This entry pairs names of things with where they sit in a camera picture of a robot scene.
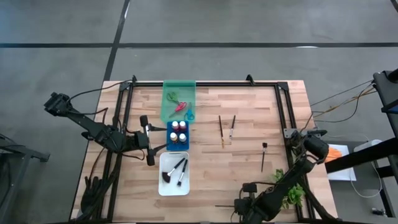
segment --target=wooden tabletop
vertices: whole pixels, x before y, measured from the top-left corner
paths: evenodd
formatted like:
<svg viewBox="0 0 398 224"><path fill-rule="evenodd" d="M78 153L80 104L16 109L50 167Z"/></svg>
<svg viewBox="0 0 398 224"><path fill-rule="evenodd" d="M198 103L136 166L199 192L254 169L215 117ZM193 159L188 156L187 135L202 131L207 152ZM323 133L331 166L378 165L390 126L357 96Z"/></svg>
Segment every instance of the wooden tabletop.
<svg viewBox="0 0 398 224"><path fill-rule="evenodd" d="M287 81L294 107L298 128L305 125L311 114L310 104L304 82ZM104 82L110 86L116 82ZM114 114L118 86L103 90L99 98L98 110L108 107L105 119L111 124ZM148 115L154 126L164 127L160 120L162 102L161 87L134 88L129 116L129 130L141 130L140 115ZM289 118L284 108L286 119ZM230 222L233 208L215 207L215 205L233 205L234 199L245 182L272 181L271 175L276 169L288 169L284 142L281 134L279 114L275 99L275 90L271 87L197 87L196 122L190 127L190 192L186 196L163 197L158 193L159 156L156 165L149 167L145 161L123 157L118 194L114 209L114 222ZM221 115L225 148L221 147L218 115ZM236 115L233 139L229 130L233 116ZM95 118L102 120L102 114ZM151 133L152 147L165 143L165 132ZM264 159L264 171L261 172L262 142L268 143ZM102 149L90 142L83 165L82 175L73 206L72 218L79 209L81 196L85 190L84 176L90 175L93 163ZM140 152L129 152L142 156ZM102 177L106 153L103 152L95 175ZM325 166L315 166L308 174L312 192L320 203L333 216L337 217L335 203L331 193ZM267 185L259 185L263 191ZM104 212L108 211L110 190L106 196ZM297 221L294 207L281 212L274 222Z"/></svg>

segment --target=green tray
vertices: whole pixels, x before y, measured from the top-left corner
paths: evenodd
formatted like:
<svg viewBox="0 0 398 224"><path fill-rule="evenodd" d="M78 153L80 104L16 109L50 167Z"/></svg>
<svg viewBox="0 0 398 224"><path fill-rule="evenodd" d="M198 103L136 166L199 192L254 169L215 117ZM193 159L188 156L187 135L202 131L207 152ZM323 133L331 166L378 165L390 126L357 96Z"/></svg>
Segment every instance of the green tray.
<svg viewBox="0 0 398 224"><path fill-rule="evenodd" d="M195 98L196 98L197 84L195 80L165 80L163 82L163 94L162 94L162 111L160 118L164 123L168 121L185 120L184 115L188 110L189 103L191 103L191 110L193 115L196 117L195 112ZM177 94L179 102L187 102L187 107L179 111L170 118L170 115L174 113L177 104L167 99L167 94L174 92ZM193 120L187 120L189 123L194 123Z"/></svg>

